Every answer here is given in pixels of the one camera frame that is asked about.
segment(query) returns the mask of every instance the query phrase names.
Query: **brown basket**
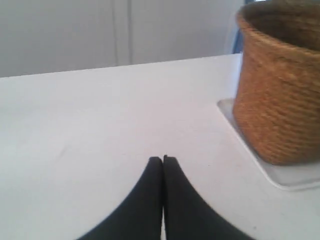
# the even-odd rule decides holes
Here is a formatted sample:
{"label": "brown basket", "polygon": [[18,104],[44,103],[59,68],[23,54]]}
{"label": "brown basket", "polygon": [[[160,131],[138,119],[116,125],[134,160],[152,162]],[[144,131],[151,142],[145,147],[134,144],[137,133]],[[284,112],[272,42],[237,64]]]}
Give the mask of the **brown basket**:
{"label": "brown basket", "polygon": [[243,65],[233,114],[275,165],[320,160],[320,5],[255,2],[237,15]]}

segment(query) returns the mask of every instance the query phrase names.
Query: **white wall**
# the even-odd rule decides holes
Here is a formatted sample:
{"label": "white wall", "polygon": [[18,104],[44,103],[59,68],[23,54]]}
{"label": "white wall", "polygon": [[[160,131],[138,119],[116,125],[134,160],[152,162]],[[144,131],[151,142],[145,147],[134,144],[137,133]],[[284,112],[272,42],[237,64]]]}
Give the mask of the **white wall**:
{"label": "white wall", "polygon": [[244,0],[133,0],[132,61],[230,54]]}
{"label": "white wall", "polygon": [[0,77],[116,65],[111,0],[1,0]]}

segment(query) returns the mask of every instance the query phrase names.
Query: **basket rim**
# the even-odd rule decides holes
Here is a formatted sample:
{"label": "basket rim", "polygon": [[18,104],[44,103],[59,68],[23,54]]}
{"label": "basket rim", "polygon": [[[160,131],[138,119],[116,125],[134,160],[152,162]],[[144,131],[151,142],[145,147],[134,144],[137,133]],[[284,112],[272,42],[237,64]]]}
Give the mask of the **basket rim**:
{"label": "basket rim", "polygon": [[297,6],[297,7],[310,7],[310,6],[318,6],[320,8],[319,4],[315,4],[312,2],[304,2],[304,3],[280,3],[280,2],[274,2],[274,1],[257,1],[257,2],[252,2],[247,5],[244,5],[237,13],[236,18],[237,18],[237,23],[239,25],[239,28],[241,29],[242,34],[244,35],[249,35],[253,37],[254,39],[257,39],[260,42],[266,43],[270,46],[289,51],[289,52],[298,52],[300,54],[305,55],[306,57],[317,57],[320,58],[320,50],[312,50],[307,47],[301,47],[297,46],[285,41],[282,41],[276,37],[273,37],[271,35],[268,35],[256,27],[254,27],[250,22],[248,22],[245,18],[245,11],[247,11],[249,8],[256,8],[257,6],[263,6],[265,7],[274,7],[276,5],[281,6],[282,8],[286,6]]}

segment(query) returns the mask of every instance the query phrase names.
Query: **white plate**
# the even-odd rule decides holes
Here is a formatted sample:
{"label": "white plate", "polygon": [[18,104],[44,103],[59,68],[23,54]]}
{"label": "white plate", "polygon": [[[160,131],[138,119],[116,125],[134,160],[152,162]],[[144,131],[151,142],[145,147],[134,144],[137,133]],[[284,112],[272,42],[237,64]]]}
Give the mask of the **white plate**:
{"label": "white plate", "polygon": [[232,113],[234,99],[228,98],[220,100],[217,106],[234,134],[248,150],[258,168],[271,184],[286,191],[296,191],[320,186],[320,161],[291,166],[275,166],[263,161],[237,127]]}

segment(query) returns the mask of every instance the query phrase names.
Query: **table surface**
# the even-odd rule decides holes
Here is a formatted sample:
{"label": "table surface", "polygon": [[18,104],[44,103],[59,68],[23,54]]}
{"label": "table surface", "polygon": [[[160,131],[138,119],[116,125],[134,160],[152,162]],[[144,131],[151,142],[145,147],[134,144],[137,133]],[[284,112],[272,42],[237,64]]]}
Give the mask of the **table surface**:
{"label": "table surface", "polygon": [[164,154],[250,236],[316,239],[320,189],[272,186],[216,106],[235,96],[241,57],[0,78],[0,239],[80,237]]}

